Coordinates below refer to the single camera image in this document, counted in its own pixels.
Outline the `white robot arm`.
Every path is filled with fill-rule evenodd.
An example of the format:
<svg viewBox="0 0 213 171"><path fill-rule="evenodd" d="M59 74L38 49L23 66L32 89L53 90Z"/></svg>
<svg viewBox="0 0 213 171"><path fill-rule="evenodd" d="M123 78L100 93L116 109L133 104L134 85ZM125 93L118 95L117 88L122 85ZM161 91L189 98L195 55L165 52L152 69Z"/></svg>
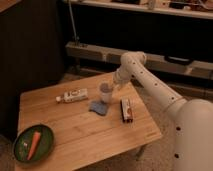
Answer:
<svg viewBox="0 0 213 171"><path fill-rule="evenodd" d="M146 59L144 52L123 53L114 84L125 85L134 76L174 121L173 171L213 171L213 103L186 100L145 68Z"/></svg>

